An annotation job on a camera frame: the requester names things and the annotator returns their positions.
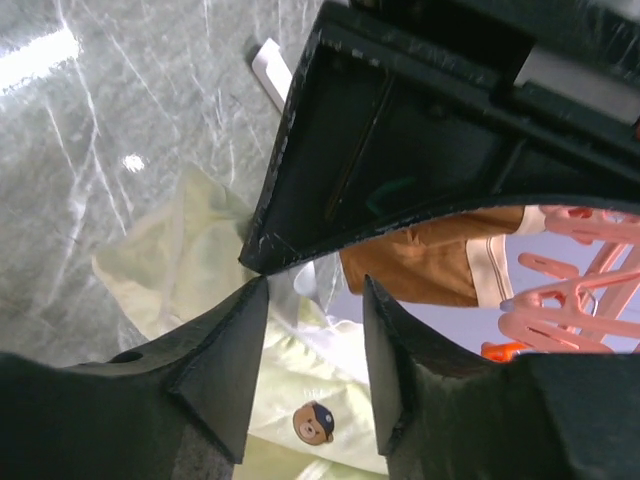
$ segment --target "marble surface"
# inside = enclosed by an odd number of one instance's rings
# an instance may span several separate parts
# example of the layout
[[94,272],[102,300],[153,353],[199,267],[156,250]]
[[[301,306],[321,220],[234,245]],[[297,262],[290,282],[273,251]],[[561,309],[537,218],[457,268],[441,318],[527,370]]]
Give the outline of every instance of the marble surface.
[[640,1],[638,0],[595,0],[607,5],[621,15],[631,19],[640,19]]
[[0,350],[63,366],[144,341],[92,253],[187,162],[255,204],[279,115],[246,57],[272,37],[295,67],[320,4],[0,0]]

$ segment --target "cartoon bear patch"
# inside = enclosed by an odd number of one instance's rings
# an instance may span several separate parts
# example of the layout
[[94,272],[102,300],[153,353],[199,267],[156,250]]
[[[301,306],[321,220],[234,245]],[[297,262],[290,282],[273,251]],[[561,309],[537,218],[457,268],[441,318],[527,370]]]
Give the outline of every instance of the cartoon bear patch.
[[298,438],[308,445],[333,442],[333,414],[318,402],[305,403],[293,414],[293,428]]

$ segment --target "white fabric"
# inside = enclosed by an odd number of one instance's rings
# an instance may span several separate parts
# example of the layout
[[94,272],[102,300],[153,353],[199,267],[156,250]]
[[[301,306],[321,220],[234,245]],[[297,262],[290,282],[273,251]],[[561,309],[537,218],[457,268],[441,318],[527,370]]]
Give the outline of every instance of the white fabric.
[[[94,271],[142,334],[157,338],[254,276],[237,262],[251,214],[232,192],[190,166],[172,201],[100,251]],[[312,264],[270,278],[269,293],[249,444],[266,441],[273,448],[248,448],[246,468],[236,468],[235,476],[381,478],[387,470],[376,451],[362,325],[324,314]],[[313,447],[296,436],[293,413],[310,400],[332,411],[333,443]],[[276,476],[252,470],[265,462]]]
[[522,223],[518,230],[513,232],[514,235],[533,235],[542,233],[546,230],[544,221],[546,215],[540,210],[538,205],[528,205],[524,207],[522,215]]

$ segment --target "white plastic tab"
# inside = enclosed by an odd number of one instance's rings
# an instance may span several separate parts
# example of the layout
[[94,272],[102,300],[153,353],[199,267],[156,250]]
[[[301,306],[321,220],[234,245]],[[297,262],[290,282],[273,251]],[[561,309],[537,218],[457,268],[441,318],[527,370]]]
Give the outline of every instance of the white plastic tab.
[[292,75],[280,55],[280,46],[269,38],[253,59],[251,68],[282,113]]

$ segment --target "pink clothes hanger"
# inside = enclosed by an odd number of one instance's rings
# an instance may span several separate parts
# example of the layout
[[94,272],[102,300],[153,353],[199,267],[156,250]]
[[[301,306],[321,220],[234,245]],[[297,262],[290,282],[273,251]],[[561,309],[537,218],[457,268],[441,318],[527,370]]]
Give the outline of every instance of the pink clothes hanger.
[[[518,261],[556,279],[555,283],[520,292],[501,305],[500,331],[515,342],[485,343],[482,354],[509,361],[521,351],[611,353],[602,341],[618,335],[640,341],[640,324],[618,320],[640,287],[640,217],[606,210],[541,207],[547,230],[568,235],[584,245],[596,240],[604,245],[591,265],[579,269],[559,260],[523,253]],[[618,270],[616,260],[631,246]],[[605,289],[600,300],[593,293]]]

